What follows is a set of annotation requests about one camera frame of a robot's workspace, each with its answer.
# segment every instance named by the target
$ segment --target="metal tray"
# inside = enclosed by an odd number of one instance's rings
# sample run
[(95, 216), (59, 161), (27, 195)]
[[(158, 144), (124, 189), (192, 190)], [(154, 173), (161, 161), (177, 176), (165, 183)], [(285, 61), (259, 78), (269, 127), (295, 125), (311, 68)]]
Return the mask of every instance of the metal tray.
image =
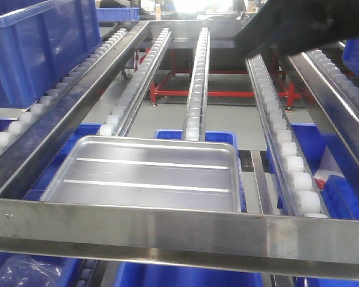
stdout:
[(226, 143), (86, 136), (41, 200), (240, 212), (236, 151)]

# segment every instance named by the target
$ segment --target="black glove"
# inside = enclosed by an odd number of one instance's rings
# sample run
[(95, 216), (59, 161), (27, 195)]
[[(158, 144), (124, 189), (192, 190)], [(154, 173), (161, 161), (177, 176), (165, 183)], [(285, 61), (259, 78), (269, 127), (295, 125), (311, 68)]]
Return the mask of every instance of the black glove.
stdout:
[(293, 55), (359, 36), (359, 0), (269, 0), (234, 38), (238, 53)]

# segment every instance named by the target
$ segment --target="metal frame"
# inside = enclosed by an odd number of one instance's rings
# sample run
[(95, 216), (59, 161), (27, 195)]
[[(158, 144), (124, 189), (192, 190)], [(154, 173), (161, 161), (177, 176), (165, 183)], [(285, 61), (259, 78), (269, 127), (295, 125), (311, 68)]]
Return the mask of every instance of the metal frame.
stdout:
[[(176, 74), (191, 74), (192, 70), (189, 69), (177, 69), (175, 65), (175, 50), (171, 50), (171, 71), (169, 71), (164, 79), (159, 83), (152, 83), (150, 86), (150, 99), (153, 105), (157, 104), (157, 98), (160, 96), (187, 96), (187, 91), (181, 90), (167, 90), (165, 85), (176, 76)], [(234, 70), (210, 70), (209, 74), (219, 75), (247, 75), (248, 71), (234, 71)], [(280, 79), (280, 75), (284, 76), (283, 71), (271, 71), (273, 79), (280, 86), (282, 91), (278, 92), (279, 97), (287, 98), (287, 108), (292, 108), (294, 101), (300, 99), (299, 94), (295, 91), (293, 83), (285, 85)], [(255, 97), (253, 91), (209, 91), (209, 97)]]
[[(220, 24), (214, 45), (244, 25)], [(146, 37), (169, 28), (172, 45), (194, 47), (183, 29), (213, 38), (216, 25), (136, 24), (0, 157), (0, 197), (25, 194)], [(359, 280), (359, 221), (0, 199), (0, 251)]]

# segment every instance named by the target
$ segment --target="flow rack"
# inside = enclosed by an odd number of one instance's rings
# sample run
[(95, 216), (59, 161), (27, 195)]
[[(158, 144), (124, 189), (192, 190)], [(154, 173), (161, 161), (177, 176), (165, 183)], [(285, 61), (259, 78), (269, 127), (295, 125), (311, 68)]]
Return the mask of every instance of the flow rack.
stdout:
[[(69, 79), (57, 83), (1, 131), (0, 251), (276, 274), (272, 280), (281, 286), (293, 282), (289, 276), (359, 280), (359, 221), (330, 218), (325, 203), (329, 196), (315, 184), (303, 144), (285, 117), (261, 55), (247, 60), (246, 66), (282, 216), (273, 215), (258, 151), (251, 151), (251, 158), (259, 215), (239, 212), (236, 206), (226, 211), (22, 200), (139, 48), (150, 51), (106, 123), (87, 141), (130, 141), (125, 137), (166, 51), (196, 49), (182, 130), (187, 141), (172, 140), (173, 146), (166, 148), (215, 146), (231, 151), (230, 163), (236, 166), (234, 147), (197, 141), (205, 140), (210, 50), (233, 48), (232, 38), (245, 24), (245, 20), (120, 23)], [(359, 200), (359, 90), (319, 50), (285, 57), (280, 64), (302, 91), (319, 133)], [(165, 146), (162, 139), (151, 141)]]

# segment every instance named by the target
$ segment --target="stainless steel rail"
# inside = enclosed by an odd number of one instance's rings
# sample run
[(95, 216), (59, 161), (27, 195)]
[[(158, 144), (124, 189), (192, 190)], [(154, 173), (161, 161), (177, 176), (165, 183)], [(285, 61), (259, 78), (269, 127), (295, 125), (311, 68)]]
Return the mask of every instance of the stainless steel rail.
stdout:
[(0, 251), (359, 280), (359, 221), (0, 199)]
[[(275, 88), (270, 80), (270, 75), (261, 56), (256, 56), (255, 58), (247, 60), (247, 68), (254, 89), (255, 100), (257, 102), (257, 107), (262, 122), (265, 139), (273, 159), (273, 164), (276, 170), (276, 175), (279, 179), (279, 184), (281, 186), (281, 190), (279, 191), (282, 198), (282, 202), (285, 204), (289, 215), (302, 216), (303, 214), (301, 213), (301, 210), (297, 205), (297, 193), (294, 191), (294, 188), (291, 185), (291, 173), (287, 172), (284, 164), (285, 158), (281, 155), (280, 152), (280, 142), (279, 139), (276, 138), (277, 129), (275, 128), (275, 125), (273, 125), (272, 128), (270, 127), (270, 122), (272, 120), (275, 122), (279, 118), (284, 121), (284, 129), (287, 128), (290, 131), (292, 141), (297, 146), (298, 156), (303, 159), (304, 172), (310, 177), (310, 180), (312, 182), (312, 190), (319, 195), (320, 201), (321, 203), (323, 203), (320, 196), (320, 192), (313, 180), (307, 161), (303, 155), (302, 149), (298, 144), (298, 140), (296, 139), (296, 135), (294, 134), (293, 129), (284, 114), (284, 111), (282, 109), (279, 109), (281, 105), (279, 102), (278, 95), (275, 93)], [(273, 110), (269, 110), (270, 102), (274, 103)], [(321, 206), (323, 213), (328, 215), (327, 209), (325, 208), (324, 204), (321, 204)]]
[(206, 107), (208, 104), (210, 32), (202, 28), (199, 34), (191, 76), (187, 110), (182, 130), (185, 141), (205, 141)]
[(144, 63), (142, 63), (138, 71), (134, 74), (132, 80), (122, 94), (121, 99), (128, 99), (129, 94), (132, 101), (115, 131), (116, 136), (127, 136), (129, 133), (137, 112), (141, 107), (141, 103), (153, 80), (153, 76), (169, 47), (171, 35), (172, 33), (169, 29), (163, 29), (160, 34), (162, 38), (159, 38), (158, 40), (160, 42), (153, 45), (151, 51), (147, 54)]

